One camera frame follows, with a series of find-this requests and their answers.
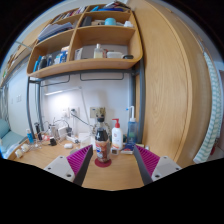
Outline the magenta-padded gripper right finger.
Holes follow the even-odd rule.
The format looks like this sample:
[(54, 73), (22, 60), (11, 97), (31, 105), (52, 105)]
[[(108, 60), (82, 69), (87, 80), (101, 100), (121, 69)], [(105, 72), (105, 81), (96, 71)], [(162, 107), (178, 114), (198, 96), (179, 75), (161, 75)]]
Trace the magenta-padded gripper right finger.
[(168, 156), (159, 157), (138, 145), (134, 146), (133, 152), (144, 185), (181, 170), (181, 167)]

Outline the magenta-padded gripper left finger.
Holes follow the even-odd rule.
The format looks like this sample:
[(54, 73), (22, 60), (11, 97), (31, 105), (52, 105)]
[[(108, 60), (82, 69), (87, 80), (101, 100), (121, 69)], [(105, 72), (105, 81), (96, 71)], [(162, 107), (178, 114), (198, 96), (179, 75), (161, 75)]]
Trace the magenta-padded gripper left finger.
[(81, 186), (92, 155), (93, 146), (88, 145), (67, 157), (59, 155), (44, 170)]

